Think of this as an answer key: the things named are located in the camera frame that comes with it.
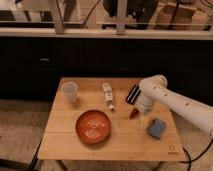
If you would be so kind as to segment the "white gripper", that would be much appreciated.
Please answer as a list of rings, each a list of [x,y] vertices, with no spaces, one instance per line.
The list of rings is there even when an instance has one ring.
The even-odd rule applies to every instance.
[[[139,97],[136,102],[136,107],[141,113],[149,113],[152,111],[154,100],[148,97]],[[147,114],[140,115],[141,128],[146,129],[149,123],[149,116]]]

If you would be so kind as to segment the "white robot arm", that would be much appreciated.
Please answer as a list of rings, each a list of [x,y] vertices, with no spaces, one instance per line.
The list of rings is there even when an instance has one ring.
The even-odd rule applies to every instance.
[[[167,79],[163,75],[142,79],[139,82],[141,93],[136,101],[138,110],[149,113],[154,103],[159,101],[213,137],[213,107],[170,91],[167,85]]]

